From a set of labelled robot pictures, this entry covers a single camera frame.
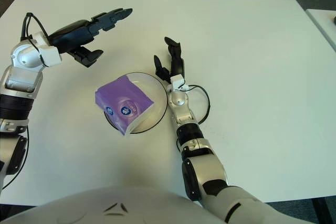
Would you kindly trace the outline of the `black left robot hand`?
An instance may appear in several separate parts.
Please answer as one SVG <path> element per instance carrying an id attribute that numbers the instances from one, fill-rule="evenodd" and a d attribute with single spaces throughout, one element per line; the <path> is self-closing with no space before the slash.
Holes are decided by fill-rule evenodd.
<path id="1" fill-rule="evenodd" d="M 103 54 L 103 50 L 90 51 L 84 45 L 92 42 L 99 31 L 109 31 L 115 24 L 127 18 L 133 9 L 118 8 L 108 13 L 98 14 L 88 20 L 78 20 L 48 36 L 50 45 L 55 46 L 60 54 L 67 53 L 74 60 L 89 68 Z"/>

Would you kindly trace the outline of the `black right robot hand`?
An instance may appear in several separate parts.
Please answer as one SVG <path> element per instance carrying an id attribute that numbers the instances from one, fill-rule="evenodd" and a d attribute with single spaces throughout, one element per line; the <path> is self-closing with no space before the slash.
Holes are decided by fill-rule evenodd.
<path id="1" fill-rule="evenodd" d="M 158 56 L 154 55 L 155 74 L 163 81 L 171 84 L 170 78 L 181 74 L 185 77 L 184 60 L 181 57 L 181 44 L 169 37 L 164 37 L 169 54 L 171 55 L 171 70 L 164 68 Z"/>

